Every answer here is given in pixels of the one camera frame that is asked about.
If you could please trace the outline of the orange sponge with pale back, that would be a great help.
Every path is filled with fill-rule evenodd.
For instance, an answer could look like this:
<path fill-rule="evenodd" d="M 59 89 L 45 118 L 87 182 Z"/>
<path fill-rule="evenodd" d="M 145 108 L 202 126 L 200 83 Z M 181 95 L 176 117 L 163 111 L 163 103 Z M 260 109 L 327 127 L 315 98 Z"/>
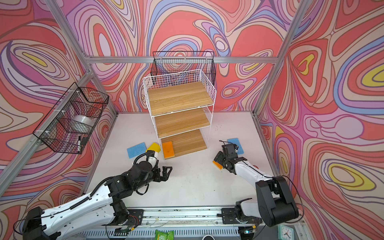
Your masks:
<path fill-rule="evenodd" d="M 163 147 L 163 154 L 165 159 L 170 159 L 175 157 L 175 151 L 174 151 L 172 141 L 163 142 L 162 147 Z"/>

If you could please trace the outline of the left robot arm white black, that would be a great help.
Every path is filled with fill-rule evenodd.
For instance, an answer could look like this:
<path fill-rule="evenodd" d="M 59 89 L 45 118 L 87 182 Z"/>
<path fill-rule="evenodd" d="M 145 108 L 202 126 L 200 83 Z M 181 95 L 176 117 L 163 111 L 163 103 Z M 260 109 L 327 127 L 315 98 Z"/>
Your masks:
<path fill-rule="evenodd" d="M 24 240 L 64 240 L 97 226 L 126 225 L 132 217 L 123 199 L 151 182 L 166 182 L 172 167 L 159 167 L 155 151 L 137 156 L 132 167 L 120 175 L 100 181 L 88 194 L 57 207 L 33 208 L 15 233 Z"/>

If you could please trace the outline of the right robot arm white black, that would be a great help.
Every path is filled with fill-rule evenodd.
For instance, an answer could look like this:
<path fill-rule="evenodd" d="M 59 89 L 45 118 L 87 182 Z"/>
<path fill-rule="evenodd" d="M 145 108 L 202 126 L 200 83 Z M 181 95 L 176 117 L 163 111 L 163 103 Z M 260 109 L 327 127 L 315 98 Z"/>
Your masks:
<path fill-rule="evenodd" d="M 246 158 L 238 156 L 238 145 L 225 142 L 213 163 L 219 169 L 243 178 L 256 190 L 256 198 L 236 202 L 231 214 L 241 224 L 261 219 L 268 227 L 286 223 L 299 217 L 299 209 L 291 189 L 283 176 L 270 176 Z"/>

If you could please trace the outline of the yellow sponge near shelf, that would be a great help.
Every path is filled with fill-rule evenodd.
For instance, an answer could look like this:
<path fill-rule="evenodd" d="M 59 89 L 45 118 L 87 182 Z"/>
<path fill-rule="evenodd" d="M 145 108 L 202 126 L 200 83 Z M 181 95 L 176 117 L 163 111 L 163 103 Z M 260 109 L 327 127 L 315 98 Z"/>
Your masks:
<path fill-rule="evenodd" d="M 161 147 L 159 144 L 157 143 L 152 143 L 148 148 L 147 148 L 147 152 L 148 151 L 154 151 L 156 153 L 159 153 L 161 151 Z"/>

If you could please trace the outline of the blue sponge right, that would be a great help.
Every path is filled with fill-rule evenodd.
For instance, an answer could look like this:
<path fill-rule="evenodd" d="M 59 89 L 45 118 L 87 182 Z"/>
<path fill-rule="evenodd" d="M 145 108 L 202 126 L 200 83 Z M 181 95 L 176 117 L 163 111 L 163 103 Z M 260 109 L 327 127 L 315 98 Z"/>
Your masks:
<path fill-rule="evenodd" d="M 232 143 L 232 144 L 236 145 L 235 149 L 236 149 L 238 155 L 244 154 L 244 149 L 243 149 L 243 147 L 242 147 L 242 145 L 241 145 L 241 143 L 240 143 L 238 138 L 228 139 L 227 141 L 229 143 Z"/>

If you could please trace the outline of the blue sponge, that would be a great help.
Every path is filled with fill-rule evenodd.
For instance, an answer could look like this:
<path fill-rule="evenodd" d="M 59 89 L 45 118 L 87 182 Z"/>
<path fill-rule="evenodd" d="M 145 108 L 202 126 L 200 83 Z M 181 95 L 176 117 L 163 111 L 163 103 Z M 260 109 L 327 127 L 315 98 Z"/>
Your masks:
<path fill-rule="evenodd" d="M 145 143 L 140 143 L 138 145 L 129 147 L 127 149 L 127 153 L 128 153 L 129 158 L 133 159 L 133 158 L 139 156 L 140 154 L 145 153 L 146 150 L 147 150 L 146 144 Z"/>
<path fill-rule="evenodd" d="M 232 143 L 232 144 L 236 145 L 235 149 L 236 149 L 238 155 L 244 154 L 244 149 L 243 149 L 243 147 L 242 147 L 242 145 L 241 145 L 241 143 L 240 143 L 238 138 L 228 139 L 227 141 L 229 143 Z"/>

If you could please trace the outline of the blue sponge left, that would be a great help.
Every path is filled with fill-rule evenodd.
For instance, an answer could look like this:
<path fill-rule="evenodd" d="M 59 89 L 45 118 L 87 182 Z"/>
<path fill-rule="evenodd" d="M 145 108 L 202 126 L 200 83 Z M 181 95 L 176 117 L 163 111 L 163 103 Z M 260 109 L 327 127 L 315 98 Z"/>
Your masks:
<path fill-rule="evenodd" d="M 127 149 L 127 153 L 128 153 L 129 158 L 133 159 L 133 158 L 139 156 L 140 154 L 145 153 L 146 150 L 147 150 L 146 144 L 145 143 L 140 143 L 138 145 L 129 147 Z"/>

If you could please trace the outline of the green snack packet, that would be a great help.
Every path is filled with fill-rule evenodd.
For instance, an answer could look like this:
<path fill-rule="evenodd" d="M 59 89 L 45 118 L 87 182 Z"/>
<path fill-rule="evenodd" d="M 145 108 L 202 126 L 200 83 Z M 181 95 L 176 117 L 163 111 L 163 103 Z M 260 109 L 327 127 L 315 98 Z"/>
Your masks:
<path fill-rule="evenodd" d="M 174 240 L 174 231 L 162 232 L 155 231 L 155 240 Z"/>

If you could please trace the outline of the black marker pen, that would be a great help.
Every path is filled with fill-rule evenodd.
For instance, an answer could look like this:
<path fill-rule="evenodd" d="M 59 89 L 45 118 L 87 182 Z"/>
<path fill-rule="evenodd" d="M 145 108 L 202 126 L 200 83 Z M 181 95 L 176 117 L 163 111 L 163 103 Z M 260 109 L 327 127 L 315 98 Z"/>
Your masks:
<path fill-rule="evenodd" d="M 82 150 L 81 146 L 81 136 L 78 137 L 78 144 L 77 144 L 77 153 L 80 153 Z"/>

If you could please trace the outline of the teal alarm clock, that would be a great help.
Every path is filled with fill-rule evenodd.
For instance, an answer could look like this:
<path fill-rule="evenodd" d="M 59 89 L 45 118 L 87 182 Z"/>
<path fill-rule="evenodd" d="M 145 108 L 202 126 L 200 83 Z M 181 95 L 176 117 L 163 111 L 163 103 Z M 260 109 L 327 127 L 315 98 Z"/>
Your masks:
<path fill-rule="evenodd" d="M 294 229 L 285 225 L 278 225 L 278 239 L 279 240 L 294 240 Z"/>

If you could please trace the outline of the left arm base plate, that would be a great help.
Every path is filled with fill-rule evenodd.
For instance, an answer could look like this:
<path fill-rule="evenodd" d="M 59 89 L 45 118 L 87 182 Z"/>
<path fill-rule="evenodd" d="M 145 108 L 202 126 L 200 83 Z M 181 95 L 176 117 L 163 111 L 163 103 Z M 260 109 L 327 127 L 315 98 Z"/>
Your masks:
<path fill-rule="evenodd" d="M 128 209 L 114 213 L 114 218 L 110 226 L 137 227 L 142 224 L 144 216 L 143 209 Z"/>

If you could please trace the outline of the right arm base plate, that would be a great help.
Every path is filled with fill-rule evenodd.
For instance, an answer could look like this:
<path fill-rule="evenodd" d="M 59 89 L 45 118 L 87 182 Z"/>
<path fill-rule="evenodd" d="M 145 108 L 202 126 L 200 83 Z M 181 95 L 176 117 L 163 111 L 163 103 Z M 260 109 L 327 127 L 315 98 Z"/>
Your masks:
<path fill-rule="evenodd" d="M 253 224 L 258 226 L 263 222 L 261 218 L 244 215 L 238 208 L 222 208 L 221 213 L 217 214 L 217 217 L 221 218 L 225 225 Z"/>

